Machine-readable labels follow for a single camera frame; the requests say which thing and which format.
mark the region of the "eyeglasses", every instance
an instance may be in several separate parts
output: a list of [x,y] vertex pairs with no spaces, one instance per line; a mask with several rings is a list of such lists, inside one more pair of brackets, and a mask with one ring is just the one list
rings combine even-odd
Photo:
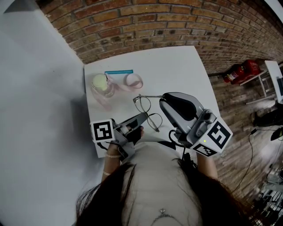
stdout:
[[149,98],[162,98],[163,96],[142,96],[138,95],[133,99],[134,104],[139,112],[145,113],[147,115],[147,123],[149,126],[154,129],[156,132],[159,132],[159,127],[162,125],[163,119],[160,114],[152,113],[148,114],[147,112],[151,108],[151,102]]

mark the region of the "necklace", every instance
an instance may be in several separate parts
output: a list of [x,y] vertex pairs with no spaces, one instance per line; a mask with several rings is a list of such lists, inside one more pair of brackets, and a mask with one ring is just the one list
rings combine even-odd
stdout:
[[180,221],[178,221],[175,217],[173,217],[172,215],[169,215],[169,214],[166,214],[165,213],[165,209],[164,208],[162,208],[162,209],[160,209],[159,210],[159,212],[161,213],[158,217],[156,217],[155,219],[154,219],[154,221],[152,222],[152,224],[150,225],[150,226],[152,226],[156,221],[158,221],[159,219],[161,219],[161,218],[165,218],[165,217],[169,217],[169,218],[172,218],[172,219],[174,219],[175,221],[177,221],[181,226],[183,226],[181,223],[180,223]]

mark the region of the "red fire extinguisher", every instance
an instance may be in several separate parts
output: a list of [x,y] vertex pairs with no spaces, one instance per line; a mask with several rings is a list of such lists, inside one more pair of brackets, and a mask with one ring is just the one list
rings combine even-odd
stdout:
[[260,73],[260,67],[254,60],[246,60],[244,63],[242,63],[242,66],[245,69],[245,75],[242,77],[237,77],[231,81],[231,84],[242,83]]
[[236,78],[243,77],[245,75],[245,69],[243,66],[239,64],[234,64],[227,72],[226,76],[224,77],[224,81],[229,83]]

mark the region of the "white shirt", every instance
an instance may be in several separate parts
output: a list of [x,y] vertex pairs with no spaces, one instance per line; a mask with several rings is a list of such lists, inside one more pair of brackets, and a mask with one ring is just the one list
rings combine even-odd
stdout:
[[[136,164],[130,192],[123,210],[123,225],[151,226],[161,215],[160,209],[175,219],[158,219],[153,226],[200,226],[200,204],[187,178],[179,167],[179,154],[156,142],[143,142],[135,147],[130,160]],[[132,169],[125,174],[124,188]]]

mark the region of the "black cable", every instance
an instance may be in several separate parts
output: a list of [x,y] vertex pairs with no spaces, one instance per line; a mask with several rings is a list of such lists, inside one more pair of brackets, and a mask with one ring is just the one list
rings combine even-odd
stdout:
[[170,130],[170,132],[169,132],[169,140],[173,143],[173,144],[175,144],[176,146],[178,146],[178,147],[183,147],[184,148],[184,151],[183,151],[183,155],[182,155],[182,160],[184,159],[184,154],[185,154],[185,150],[186,150],[186,147],[184,146],[184,145],[181,145],[181,144],[178,144],[178,143],[176,143],[176,141],[174,141],[172,138],[171,138],[171,133],[173,133],[173,132],[176,132],[176,130]]
[[261,131],[276,131],[274,129],[256,129],[256,130],[261,130]]
[[190,164],[193,168],[198,169],[198,165],[195,164],[193,160],[191,160],[191,155],[190,155],[189,152],[187,152],[187,153],[184,155],[184,161],[185,161],[187,164]]
[[[251,136],[252,134],[254,134],[256,131],[258,131],[258,130],[261,130],[261,131],[276,131],[276,130],[273,130],[273,129],[254,129],[254,130],[252,130],[251,133],[249,134],[249,143],[250,143],[251,147],[252,147],[252,143],[251,143],[251,140],[250,140],[250,136]],[[248,170],[249,170],[249,168],[250,168],[250,166],[251,166],[251,164],[252,164],[252,158],[253,158],[253,147],[252,147],[252,157],[251,157],[251,162],[249,163],[249,167],[248,167],[246,173],[244,174],[242,180],[240,181],[240,183],[238,184],[238,186],[232,191],[232,193],[233,193],[234,191],[236,191],[236,190],[239,188],[239,186],[241,185],[243,179],[244,179],[245,176],[247,175]]]
[[[251,144],[251,146],[252,146],[252,143],[251,143],[251,140],[250,140],[250,136],[255,133],[255,132],[254,132],[254,133],[252,133],[252,132],[249,134],[249,143]],[[247,175],[248,170],[249,170],[249,168],[250,168],[250,166],[251,166],[251,164],[252,164],[252,158],[253,158],[253,147],[252,147],[252,157],[251,157],[251,162],[249,163],[249,167],[248,167],[246,173],[244,174],[242,180],[240,181],[240,183],[238,184],[238,186],[232,191],[232,193],[233,193],[234,191],[236,191],[236,190],[239,188],[239,186],[241,185],[243,179],[244,179],[245,176]]]
[[[96,143],[99,147],[101,147],[102,149],[104,150],[108,150],[108,148],[106,148],[105,146],[103,146],[100,142],[99,143]],[[111,143],[111,144],[115,144],[117,145],[118,147],[122,147],[120,144],[117,144],[117,143]]]

